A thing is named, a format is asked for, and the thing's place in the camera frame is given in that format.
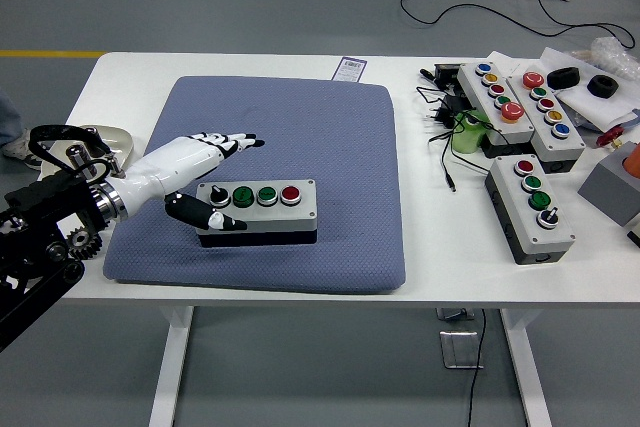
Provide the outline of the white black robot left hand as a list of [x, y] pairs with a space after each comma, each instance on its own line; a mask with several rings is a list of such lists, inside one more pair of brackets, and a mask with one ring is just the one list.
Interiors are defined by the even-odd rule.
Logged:
[[131, 164], [123, 178], [107, 180], [115, 211], [124, 220], [136, 214], [147, 201], [156, 199], [164, 202], [170, 217], [198, 229], [245, 230], [245, 222], [180, 190], [215, 170], [231, 155], [263, 144], [254, 134], [245, 133], [180, 136]]

